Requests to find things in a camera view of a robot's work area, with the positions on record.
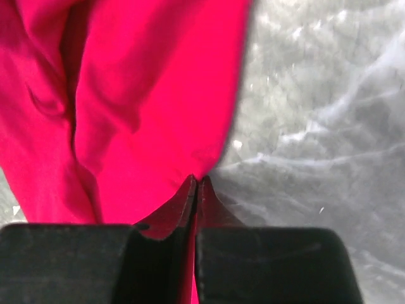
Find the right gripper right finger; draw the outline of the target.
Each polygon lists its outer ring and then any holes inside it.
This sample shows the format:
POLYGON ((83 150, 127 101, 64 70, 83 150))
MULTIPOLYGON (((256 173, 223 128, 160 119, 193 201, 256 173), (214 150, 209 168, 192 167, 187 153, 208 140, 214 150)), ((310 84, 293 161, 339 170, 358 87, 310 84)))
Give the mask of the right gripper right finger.
POLYGON ((330 229, 249 227, 205 177, 197 192, 195 277, 201 303, 362 303, 341 238, 330 229))

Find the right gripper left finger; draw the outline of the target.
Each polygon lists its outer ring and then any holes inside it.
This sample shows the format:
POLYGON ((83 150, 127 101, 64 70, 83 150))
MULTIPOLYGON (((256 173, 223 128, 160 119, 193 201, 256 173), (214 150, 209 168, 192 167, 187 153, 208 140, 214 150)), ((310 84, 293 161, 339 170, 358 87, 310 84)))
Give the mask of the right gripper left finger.
POLYGON ((196 189, 133 225, 3 227, 1 302, 190 303, 196 189))

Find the crimson red garment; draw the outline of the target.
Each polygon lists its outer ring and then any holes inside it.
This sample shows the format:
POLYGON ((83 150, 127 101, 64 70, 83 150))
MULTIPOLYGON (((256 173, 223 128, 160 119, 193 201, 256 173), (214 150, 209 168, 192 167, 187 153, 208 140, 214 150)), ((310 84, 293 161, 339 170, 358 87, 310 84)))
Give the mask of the crimson red garment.
POLYGON ((1 169, 28 224, 133 225, 218 163, 251 1, 2 1, 1 169))

